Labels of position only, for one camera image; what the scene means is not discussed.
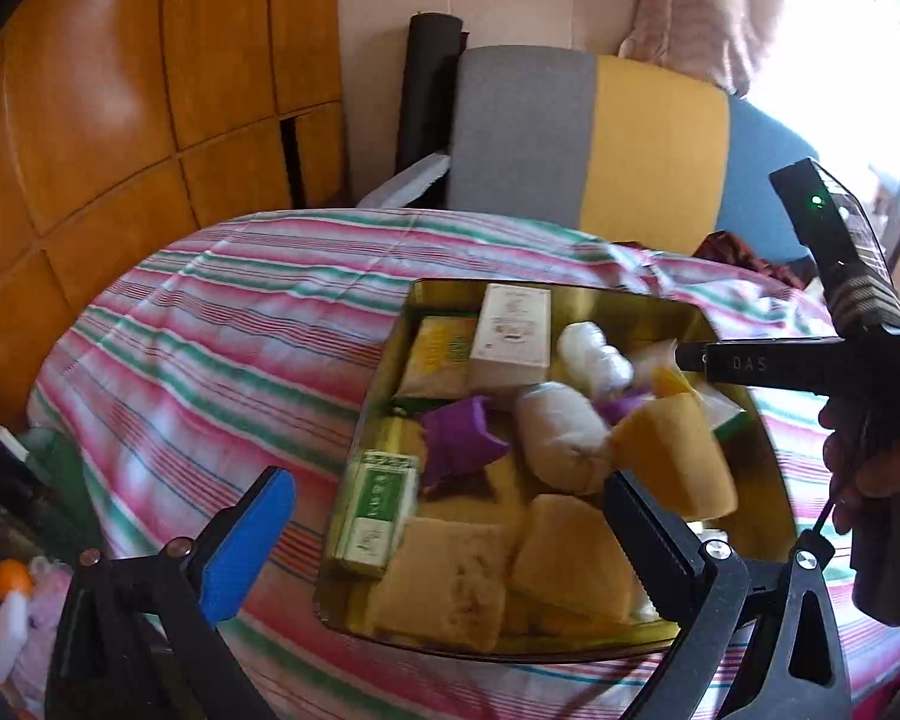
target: screw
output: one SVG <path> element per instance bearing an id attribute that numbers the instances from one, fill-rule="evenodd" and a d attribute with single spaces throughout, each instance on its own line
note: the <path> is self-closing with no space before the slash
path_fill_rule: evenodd
<path id="1" fill-rule="evenodd" d="M 710 555 L 714 560 L 726 560 L 733 554 L 733 550 L 730 549 L 730 545 L 725 541 L 716 539 L 706 543 L 706 554 Z"/>
<path id="2" fill-rule="evenodd" d="M 812 571 L 817 567 L 817 558 L 812 552 L 807 552 L 805 549 L 802 549 L 797 552 L 797 565 L 800 568 L 806 568 L 808 571 Z"/>
<path id="3" fill-rule="evenodd" d="M 167 542 L 167 554 L 170 557 L 176 557 L 178 560 L 180 557 L 187 557 L 193 548 L 194 540 L 187 538 L 187 536 L 177 536 Z"/>
<path id="4" fill-rule="evenodd" d="M 89 568 L 100 562 L 100 551 L 98 549 L 85 549 L 80 553 L 80 565 Z"/>

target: wall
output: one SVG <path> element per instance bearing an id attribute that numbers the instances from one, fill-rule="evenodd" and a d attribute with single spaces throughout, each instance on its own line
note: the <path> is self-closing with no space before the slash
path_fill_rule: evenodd
<path id="1" fill-rule="evenodd" d="M 463 18 L 468 46 L 504 43 L 613 53 L 637 0 L 341 0 L 343 105 L 353 196 L 394 174 L 407 23 L 418 11 Z"/>
<path id="2" fill-rule="evenodd" d="M 146 255 L 225 218 L 341 201 L 337 4 L 13 12 L 0 34 L 0 421 L 20 425 L 50 347 Z"/>

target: person's hand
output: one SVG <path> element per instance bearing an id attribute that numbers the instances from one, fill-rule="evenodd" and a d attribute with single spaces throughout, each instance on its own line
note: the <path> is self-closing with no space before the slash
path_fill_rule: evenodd
<path id="1" fill-rule="evenodd" d="M 845 402 L 831 398 L 820 413 L 821 426 L 835 431 L 823 442 L 823 464 L 830 470 L 830 489 L 842 482 L 849 442 L 854 438 L 850 430 L 853 420 L 858 415 Z M 853 519 L 868 498 L 886 498 L 888 495 L 900 493 L 900 441 L 893 447 L 869 458 L 861 465 L 855 478 L 847 482 L 847 486 L 833 507 L 833 527 L 837 533 L 847 533 L 853 527 Z"/>

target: striped tablecloth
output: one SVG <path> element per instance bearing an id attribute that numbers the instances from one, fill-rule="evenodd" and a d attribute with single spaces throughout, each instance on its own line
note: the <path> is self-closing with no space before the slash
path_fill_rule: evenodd
<path id="1" fill-rule="evenodd" d="M 320 542 L 381 347 L 413 279 L 529 279 L 696 303 L 727 338 L 831 334 L 815 303 L 768 278 L 617 247 L 554 225 L 452 212 L 252 215 L 152 255 L 91 304 L 46 360 L 34 424 L 77 441 L 113 553 L 194 536 L 268 464 L 298 507 L 241 614 L 221 631 L 293 718 L 615 718 L 659 656 L 504 666 L 417 656 L 314 619 Z M 754 391 L 799 524 L 827 493 L 821 399 Z M 828 533 L 833 537 L 832 528 Z M 850 603 L 850 542 L 826 571 L 854 699 L 900 669 L 899 632 Z M 739 664 L 698 709 L 712 717 Z"/>

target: tray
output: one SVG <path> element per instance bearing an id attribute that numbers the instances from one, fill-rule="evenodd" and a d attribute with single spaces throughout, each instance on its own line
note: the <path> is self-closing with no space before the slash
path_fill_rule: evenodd
<path id="1" fill-rule="evenodd" d="M 368 449 L 418 454 L 419 435 L 405 422 L 392 416 L 391 396 L 399 384 L 407 362 L 410 345 L 420 317 L 434 312 L 478 313 L 487 284 L 473 279 L 423 279 L 413 282 L 400 316 L 384 346 L 367 397 L 362 405 L 357 430 L 348 454 L 354 463 Z M 596 322 L 607 335 L 607 342 L 625 355 L 655 341 L 677 338 L 679 341 L 715 341 L 716 335 L 706 317 L 696 306 L 634 295 L 622 290 L 574 287 L 557 284 L 529 284 L 551 292 L 552 344 L 560 330 L 570 322 Z M 565 380 L 556 351 L 552 355 L 550 376 Z M 715 527 L 727 532 L 732 546 L 744 557 L 759 560 L 786 560 L 797 537 L 797 528 L 787 491 L 780 475 L 773 445 L 770 444 L 754 401 L 744 386 L 719 386 L 719 389 L 741 407 L 756 416 L 746 427 L 722 442 L 727 464 L 737 488 L 739 506 L 728 517 L 716 521 Z M 511 426 L 498 416 L 490 426 L 503 436 Z M 516 464 L 522 461 L 517 458 Z M 529 471 L 520 471 L 519 485 L 528 498 L 546 491 Z M 519 597 L 509 598 L 508 622 L 514 634 L 501 635 L 497 649 L 490 654 L 472 653 L 424 646 L 413 640 L 371 637 L 362 630 L 362 609 L 373 580 L 353 574 L 333 560 L 333 547 L 343 523 L 343 503 L 338 493 L 330 524 L 323 543 L 317 587 L 314 590 L 314 613 L 324 625 L 342 634 L 364 638 L 381 644 L 423 652 L 429 655 L 471 661 L 504 661 L 512 664 L 567 664 L 567 662 L 605 661 L 660 652 L 677 635 L 677 627 L 668 622 L 640 626 L 602 628 L 598 631 L 581 627 L 575 615 L 556 608 L 544 608 Z M 521 615 L 543 619 L 531 632 L 521 632 Z"/>

